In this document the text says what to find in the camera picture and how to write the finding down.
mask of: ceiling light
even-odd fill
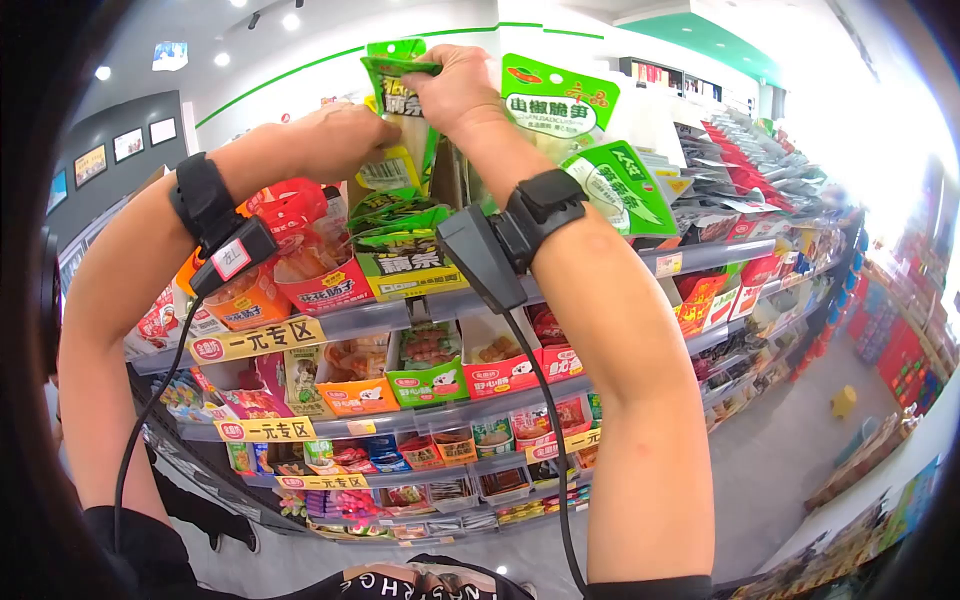
[[[300,26],[300,18],[293,14],[292,12],[283,17],[283,27],[288,31],[292,32]]]

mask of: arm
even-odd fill
[[[399,129],[364,107],[331,105],[290,125],[267,125],[207,155],[235,204],[293,177],[332,183],[377,159]],[[123,338],[196,247],[170,204],[176,173],[120,211],[84,257],[67,296],[60,339],[60,410],[83,507],[113,504],[120,459],[136,421]],[[169,523],[143,443],[123,506]]]
[[[484,57],[476,48],[438,46],[423,58],[441,62],[443,73],[405,83],[418,91],[427,118],[460,148],[503,207],[519,181],[556,165],[504,117]],[[444,93],[452,86],[458,94]],[[532,271],[603,398],[588,579],[709,575],[713,489],[707,432],[683,336],[650,271],[596,210],[586,209],[586,218],[547,238]],[[635,535],[618,522],[625,514],[647,516]]]

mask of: black wrist strap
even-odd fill
[[[206,260],[243,225],[220,171],[206,153],[197,153],[177,165],[177,187],[170,203]]]
[[[571,221],[586,216],[587,194],[562,169],[540,173],[516,185],[507,208],[491,220],[514,271],[524,274],[540,244]]]

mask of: black shirt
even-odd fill
[[[97,506],[84,520],[108,553],[117,573],[151,599],[239,598],[197,586],[186,547],[177,532],[160,521],[123,510],[120,552],[114,555],[113,507]],[[708,576],[657,581],[591,584],[593,600],[703,600],[710,596]],[[421,554],[407,564],[362,564],[345,569],[283,600],[530,600],[515,583],[483,567],[442,556]]]

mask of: hand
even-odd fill
[[[403,76],[403,84],[417,92],[423,116],[435,130],[459,145],[476,127],[507,122],[500,94],[490,83],[485,60],[490,56],[476,46],[441,44],[418,60],[444,66],[437,77],[426,73]]]
[[[336,183],[353,177],[400,139],[400,128],[364,105],[336,102],[281,126],[280,149],[291,158],[291,177]]]

